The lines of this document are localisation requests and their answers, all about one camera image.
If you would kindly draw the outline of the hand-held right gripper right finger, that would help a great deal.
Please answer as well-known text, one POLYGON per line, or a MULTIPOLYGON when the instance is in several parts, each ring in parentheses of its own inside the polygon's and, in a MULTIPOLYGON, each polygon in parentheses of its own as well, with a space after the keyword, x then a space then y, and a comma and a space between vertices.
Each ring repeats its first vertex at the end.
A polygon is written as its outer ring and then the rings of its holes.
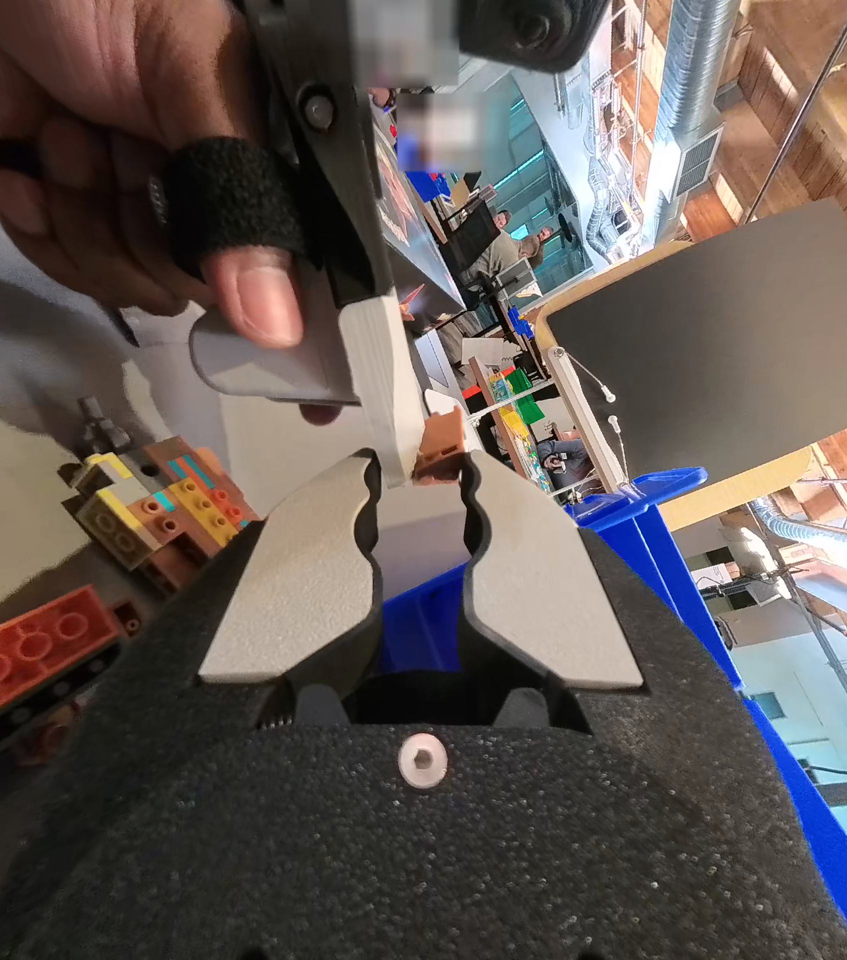
POLYGON ((538 486, 483 451, 465 455, 459 664, 571 689, 637 690, 644 678, 582 531, 538 486))

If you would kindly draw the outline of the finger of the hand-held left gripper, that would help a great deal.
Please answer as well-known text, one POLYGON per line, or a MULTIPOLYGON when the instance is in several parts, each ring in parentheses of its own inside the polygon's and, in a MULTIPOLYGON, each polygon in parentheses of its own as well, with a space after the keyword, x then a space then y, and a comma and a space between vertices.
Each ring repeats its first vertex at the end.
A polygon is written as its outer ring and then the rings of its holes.
POLYGON ((384 294, 345 306, 339 329, 382 478, 388 488, 406 486, 426 417, 397 296, 384 294))

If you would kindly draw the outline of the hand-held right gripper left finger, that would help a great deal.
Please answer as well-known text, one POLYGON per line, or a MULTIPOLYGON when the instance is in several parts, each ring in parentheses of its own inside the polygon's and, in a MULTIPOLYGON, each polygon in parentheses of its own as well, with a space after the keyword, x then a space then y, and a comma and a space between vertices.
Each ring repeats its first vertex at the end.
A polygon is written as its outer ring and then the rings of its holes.
POLYGON ((284 498, 201 663, 214 684, 357 685, 382 645, 382 471, 358 450, 284 498))

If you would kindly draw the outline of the brown toy brick piece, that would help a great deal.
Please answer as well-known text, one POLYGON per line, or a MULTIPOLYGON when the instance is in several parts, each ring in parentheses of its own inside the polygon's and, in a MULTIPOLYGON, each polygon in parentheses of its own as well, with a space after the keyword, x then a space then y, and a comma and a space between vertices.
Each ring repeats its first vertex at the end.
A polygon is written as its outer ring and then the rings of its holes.
POLYGON ((415 486, 458 483, 465 454, 462 410, 454 406, 445 413, 430 414, 424 420, 411 482, 415 486))

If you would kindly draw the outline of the brown tan toy brick model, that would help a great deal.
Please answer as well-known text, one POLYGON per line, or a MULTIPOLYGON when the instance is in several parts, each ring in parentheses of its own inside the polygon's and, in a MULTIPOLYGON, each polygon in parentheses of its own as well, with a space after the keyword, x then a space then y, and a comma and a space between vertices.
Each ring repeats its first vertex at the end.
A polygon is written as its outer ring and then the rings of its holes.
POLYGON ((212 450, 174 436, 135 445, 93 396, 78 400, 62 507, 122 570, 177 594, 261 517, 212 450))

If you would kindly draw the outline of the person's left hand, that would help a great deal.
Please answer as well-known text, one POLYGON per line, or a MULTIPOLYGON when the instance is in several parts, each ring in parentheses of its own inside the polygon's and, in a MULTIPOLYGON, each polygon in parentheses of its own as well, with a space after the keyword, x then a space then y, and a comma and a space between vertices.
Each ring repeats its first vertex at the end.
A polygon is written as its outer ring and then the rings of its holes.
POLYGON ((0 1, 9 239, 102 306, 216 306, 250 342, 297 346, 306 236, 253 60, 233 2, 0 1))

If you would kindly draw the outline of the printed cardboard toy box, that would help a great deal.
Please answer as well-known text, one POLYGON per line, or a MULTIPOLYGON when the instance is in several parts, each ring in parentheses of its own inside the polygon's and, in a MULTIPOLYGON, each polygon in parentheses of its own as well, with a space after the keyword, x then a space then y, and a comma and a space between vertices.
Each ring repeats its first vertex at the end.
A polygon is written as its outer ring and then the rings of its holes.
POLYGON ((397 299, 420 322, 463 310, 459 290, 442 258, 417 194, 397 165, 389 131, 372 120, 381 195, 378 219, 397 299))

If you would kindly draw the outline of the black office chair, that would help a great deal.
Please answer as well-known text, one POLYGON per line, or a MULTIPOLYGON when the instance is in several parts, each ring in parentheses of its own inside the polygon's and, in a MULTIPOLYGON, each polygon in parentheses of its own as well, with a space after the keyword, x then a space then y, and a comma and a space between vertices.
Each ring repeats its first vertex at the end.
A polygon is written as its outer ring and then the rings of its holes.
POLYGON ((441 258, 455 282, 463 282, 467 271, 493 245, 501 229, 485 199, 465 210, 465 218, 439 244, 441 258))

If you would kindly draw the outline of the orange grey toy brick assembly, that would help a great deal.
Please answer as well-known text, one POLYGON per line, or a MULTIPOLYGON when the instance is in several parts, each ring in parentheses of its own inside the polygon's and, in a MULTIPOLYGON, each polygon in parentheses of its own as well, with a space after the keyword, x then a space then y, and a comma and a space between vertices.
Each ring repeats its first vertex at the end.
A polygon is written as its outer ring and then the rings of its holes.
POLYGON ((61 706, 76 702, 142 630, 131 601, 106 606, 82 586, 0 624, 0 754, 61 706))

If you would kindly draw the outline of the reddish brown toy brick plate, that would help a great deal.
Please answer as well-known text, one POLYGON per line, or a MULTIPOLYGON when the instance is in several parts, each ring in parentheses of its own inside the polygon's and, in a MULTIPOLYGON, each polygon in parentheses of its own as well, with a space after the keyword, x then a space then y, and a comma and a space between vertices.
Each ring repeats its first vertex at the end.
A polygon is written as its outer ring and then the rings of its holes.
POLYGON ((70 702, 50 713, 29 730, 12 747, 17 767, 41 766, 52 760, 61 749, 68 732, 82 712, 81 704, 70 702))

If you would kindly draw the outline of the dark panel with wooden edge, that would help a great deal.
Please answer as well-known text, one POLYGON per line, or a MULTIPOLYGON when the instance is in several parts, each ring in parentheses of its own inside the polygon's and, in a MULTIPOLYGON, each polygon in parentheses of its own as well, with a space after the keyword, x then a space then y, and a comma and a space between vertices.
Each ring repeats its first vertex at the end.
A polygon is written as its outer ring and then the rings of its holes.
POLYGON ((847 428, 847 214, 835 198, 667 242, 530 313, 615 395, 632 476, 699 467, 662 507, 693 526, 800 476, 847 428))

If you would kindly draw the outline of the silver ventilation duct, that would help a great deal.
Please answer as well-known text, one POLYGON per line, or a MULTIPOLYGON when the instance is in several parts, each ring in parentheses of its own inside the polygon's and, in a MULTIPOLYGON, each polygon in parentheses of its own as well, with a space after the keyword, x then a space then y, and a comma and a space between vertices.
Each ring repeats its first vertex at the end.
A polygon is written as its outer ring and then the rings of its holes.
POLYGON ((683 150, 711 132, 714 101, 738 1, 674 1, 657 101, 641 248, 646 251, 675 232, 682 200, 674 191, 683 150))

